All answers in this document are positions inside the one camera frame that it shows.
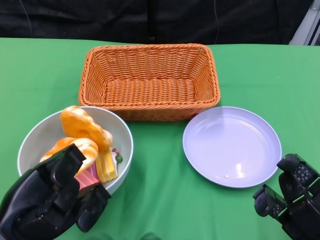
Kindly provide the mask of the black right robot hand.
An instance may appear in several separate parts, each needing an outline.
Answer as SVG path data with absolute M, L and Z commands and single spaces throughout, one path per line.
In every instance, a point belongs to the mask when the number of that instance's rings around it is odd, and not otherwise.
M 254 195 L 261 217 L 277 220 L 292 240 L 320 238 L 320 173 L 295 153 L 285 155 L 277 167 L 283 196 L 264 184 Z

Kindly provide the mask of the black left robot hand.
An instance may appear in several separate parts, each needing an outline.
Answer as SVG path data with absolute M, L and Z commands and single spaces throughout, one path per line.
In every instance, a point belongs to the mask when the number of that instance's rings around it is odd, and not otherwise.
M 27 170 L 0 204 L 0 238 L 53 240 L 73 225 L 88 232 L 111 195 L 100 182 L 80 187 L 75 175 L 85 159 L 72 143 Z

